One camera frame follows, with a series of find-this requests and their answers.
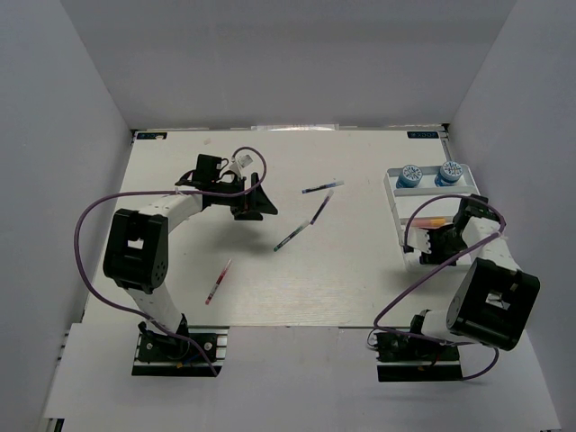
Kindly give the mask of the orange cap highlighter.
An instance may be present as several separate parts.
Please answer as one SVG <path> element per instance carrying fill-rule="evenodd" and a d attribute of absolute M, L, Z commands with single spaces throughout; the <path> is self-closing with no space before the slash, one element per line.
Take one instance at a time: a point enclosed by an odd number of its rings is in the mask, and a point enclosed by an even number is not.
<path fill-rule="evenodd" d="M 434 229 L 446 224 L 445 218 L 416 218 L 412 221 L 411 226 L 423 229 Z"/>

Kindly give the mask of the green gel pen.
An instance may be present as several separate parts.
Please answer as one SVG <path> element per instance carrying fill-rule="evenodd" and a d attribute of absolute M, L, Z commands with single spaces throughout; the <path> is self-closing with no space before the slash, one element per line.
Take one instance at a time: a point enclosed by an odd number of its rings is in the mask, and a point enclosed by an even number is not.
<path fill-rule="evenodd" d="M 286 244 L 292 241 L 296 236 L 298 236 L 303 230 L 305 230 L 311 222 L 309 220 L 305 220 L 302 224 L 300 224 L 294 231 L 292 231 L 287 237 L 281 240 L 273 249 L 274 252 L 277 252 L 281 248 L 283 248 Z"/>

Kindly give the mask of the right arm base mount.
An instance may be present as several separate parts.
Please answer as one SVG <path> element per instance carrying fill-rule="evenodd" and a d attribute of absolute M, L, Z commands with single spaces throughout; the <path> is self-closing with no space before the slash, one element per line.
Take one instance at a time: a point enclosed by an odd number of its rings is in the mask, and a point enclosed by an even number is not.
<path fill-rule="evenodd" d="M 464 377 L 455 346 L 386 332 L 371 332 L 367 345 L 376 353 L 379 383 L 456 382 Z"/>

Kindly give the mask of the blue gel pen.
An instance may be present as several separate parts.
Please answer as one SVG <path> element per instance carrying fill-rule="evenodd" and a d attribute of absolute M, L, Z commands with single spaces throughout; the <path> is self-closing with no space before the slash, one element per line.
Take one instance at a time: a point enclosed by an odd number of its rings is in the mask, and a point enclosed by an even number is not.
<path fill-rule="evenodd" d="M 309 188 L 305 188 L 301 190 L 302 194 L 310 194 L 310 193 L 315 193 L 318 191 L 322 191 L 322 190 L 326 190 L 326 189 L 331 189 L 331 188 L 335 188 L 335 187 L 339 187 L 341 185 L 343 185 L 345 182 L 343 180 L 337 180 L 337 181 L 333 181 L 331 183 L 327 183 L 327 184 L 321 184 L 321 185 L 317 185 L 317 186 L 313 186 L 313 187 L 309 187 Z"/>

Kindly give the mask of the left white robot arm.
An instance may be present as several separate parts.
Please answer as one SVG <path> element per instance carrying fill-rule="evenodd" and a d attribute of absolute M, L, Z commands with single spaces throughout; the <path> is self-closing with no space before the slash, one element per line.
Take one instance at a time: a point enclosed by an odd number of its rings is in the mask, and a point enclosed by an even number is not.
<path fill-rule="evenodd" d="M 120 209 L 104 252 L 103 272 L 136 303 L 139 312 L 162 335 L 159 348 L 169 358 L 179 359 L 190 348 L 184 314 L 175 306 L 165 279 L 168 271 L 168 240 L 180 224 L 211 206 L 227 207 L 236 221 L 261 221 L 278 210 L 266 196 L 263 175 L 243 171 L 257 151 L 244 147 L 232 157 L 197 157 L 194 169 L 184 173 L 175 188 L 137 210 Z"/>

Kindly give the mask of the red gel pen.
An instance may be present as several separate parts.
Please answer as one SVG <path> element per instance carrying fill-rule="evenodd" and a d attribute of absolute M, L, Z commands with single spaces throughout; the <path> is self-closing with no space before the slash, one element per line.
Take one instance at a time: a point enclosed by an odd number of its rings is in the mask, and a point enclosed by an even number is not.
<path fill-rule="evenodd" d="M 205 300 L 205 303 L 204 303 L 205 305 L 209 305 L 212 302 L 212 299 L 213 299 L 215 293 L 217 292 L 217 290 L 221 286 L 223 279 L 226 277 L 226 274 L 230 270 L 231 264 L 232 264 L 232 259 L 229 259 L 227 261 L 226 265 L 221 270 L 221 272 L 220 272 L 216 282 L 214 283 L 213 287 L 211 288 L 211 290 L 210 290 L 210 292 L 209 292 L 209 294 Z"/>

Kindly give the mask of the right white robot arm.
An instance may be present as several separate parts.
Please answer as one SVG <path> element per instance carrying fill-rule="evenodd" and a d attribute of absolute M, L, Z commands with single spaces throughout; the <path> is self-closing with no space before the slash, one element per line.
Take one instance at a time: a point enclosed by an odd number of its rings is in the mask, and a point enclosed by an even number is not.
<path fill-rule="evenodd" d="M 439 339 L 477 342 L 512 350 L 520 340 L 540 290 L 539 279 L 521 270 L 501 236 L 503 218 L 486 197 L 460 198 L 453 221 L 440 228 L 410 229 L 410 248 L 423 266 L 440 266 L 469 256 L 471 265 L 446 310 L 423 310 L 406 336 L 419 359 L 436 352 Z"/>

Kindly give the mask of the purple gel pen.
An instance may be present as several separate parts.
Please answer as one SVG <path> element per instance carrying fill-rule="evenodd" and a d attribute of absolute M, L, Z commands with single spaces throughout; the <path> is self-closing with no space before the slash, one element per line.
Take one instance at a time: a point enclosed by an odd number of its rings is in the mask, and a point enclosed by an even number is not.
<path fill-rule="evenodd" d="M 321 213 L 324 211 L 324 209 L 326 208 L 326 206 L 328 205 L 329 201 L 331 200 L 332 196 L 334 194 L 333 190 L 329 190 L 328 193 L 326 194 L 326 196 L 324 197 L 322 203 L 320 204 L 319 208 L 316 210 L 316 212 L 314 213 L 312 219 L 310 220 L 310 225 L 314 225 L 315 222 L 318 220 L 319 216 L 321 215 Z"/>

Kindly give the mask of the blue ink jar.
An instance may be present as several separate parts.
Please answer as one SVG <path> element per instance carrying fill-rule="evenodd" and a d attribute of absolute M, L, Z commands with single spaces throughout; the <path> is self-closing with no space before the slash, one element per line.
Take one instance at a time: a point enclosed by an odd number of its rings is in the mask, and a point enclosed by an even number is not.
<path fill-rule="evenodd" d="M 396 187 L 415 188 L 419 185 L 422 177 L 423 173 L 419 166 L 406 165 L 400 171 L 396 181 Z"/>
<path fill-rule="evenodd" d="M 438 170 L 435 177 L 435 185 L 447 187 L 455 185 L 462 177 L 464 170 L 462 166 L 454 161 L 446 161 Z"/>

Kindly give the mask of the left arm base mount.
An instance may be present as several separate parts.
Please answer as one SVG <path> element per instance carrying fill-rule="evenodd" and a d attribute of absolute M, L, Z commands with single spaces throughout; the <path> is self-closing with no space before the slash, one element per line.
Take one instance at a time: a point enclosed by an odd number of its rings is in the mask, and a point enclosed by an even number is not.
<path fill-rule="evenodd" d="M 205 362 L 195 346 L 179 341 L 171 344 L 167 335 L 158 335 L 140 326 L 132 376 L 147 377 L 215 377 L 223 367 L 229 328 L 188 327 L 189 338 L 206 353 L 216 373 Z"/>

